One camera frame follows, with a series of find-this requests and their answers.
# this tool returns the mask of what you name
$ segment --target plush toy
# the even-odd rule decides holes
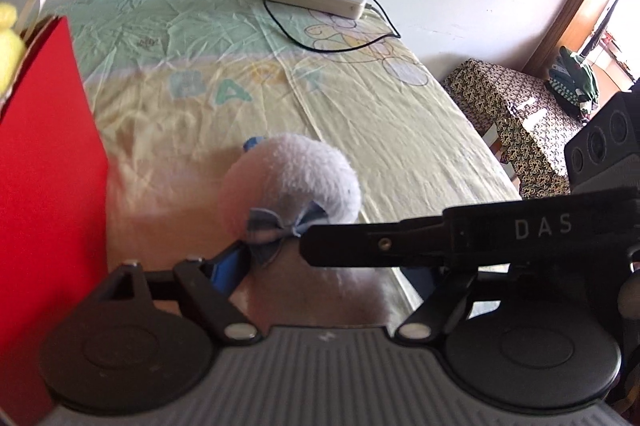
[[[358,178],[337,149],[283,133],[245,143],[218,194],[226,231],[247,242],[254,265],[232,301],[260,329],[272,324],[344,326],[402,319],[389,270],[318,269],[300,257],[313,224],[357,219]]]
[[[15,7],[0,2],[0,100],[11,86],[15,70],[26,52],[24,42],[11,29],[16,18]]]

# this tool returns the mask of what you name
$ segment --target gray plastic base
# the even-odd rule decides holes
[[[58,407],[41,422],[42,426],[571,424],[626,422],[604,404],[555,416],[494,409],[460,390],[430,350],[396,345],[383,329],[294,327],[275,327],[255,346],[225,349],[207,377],[168,406],[128,417],[95,417]]]

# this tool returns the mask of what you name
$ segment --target red box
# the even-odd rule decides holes
[[[0,118],[0,408],[20,426],[50,408],[40,342],[107,273],[107,167],[66,18],[55,18]]]

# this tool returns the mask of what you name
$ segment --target table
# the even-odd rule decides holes
[[[569,193],[564,145],[582,125],[562,111],[543,80],[471,59],[443,86],[480,135],[495,123],[501,161],[513,165],[522,197]]]

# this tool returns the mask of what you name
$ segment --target black cable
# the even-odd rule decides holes
[[[280,31],[282,31],[284,36],[286,36],[290,41],[292,41],[298,47],[303,48],[303,49],[308,50],[308,51],[311,51],[311,52],[318,52],[318,53],[322,53],[322,54],[337,54],[339,52],[355,51],[355,50],[358,50],[358,49],[363,49],[365,47],[369,47],[370,45],[373,45],[376,42],[379,42],[380,40],[383,40],[384,38],[400,38],[400,33],[395,28],[395,26],[391,23],[391,20],[389,19],[388,15],[385,13],[385,10],[383,9],[383,7],[380,5],[380,3],[377,0],[373,0],[373,1],[380,8],[380,10],[384,13],[384,15],[386,17],[386,21],[388,22],[388,24],[391,26],[391,28],[395,32],[389,32],[389,33],[383,34],[383,35],[371,40],[370,42],[367,42],[366,44],[356,45],[355,47],[348,47],[348,48],[345,48],[345,49],[325,49],[325,50],[316,49],[315,47],[310,47],[308,45],[303,44],[302,42],[297,41],[292,35],[289,34],[289,32],[287,32],[287,30],[282,26],[282,24],[278,21],[278,19],[273,15],[273,13],[271,12],[271,10],[269,9],[269,7],[267,5],[267,0],[262,0],[262,5],[264,6],[264,9],[267,11],[267,13],[269,13],[269,16],[271,17],[271,19],[276,23],[276,26],[278,26],[280,28]]]

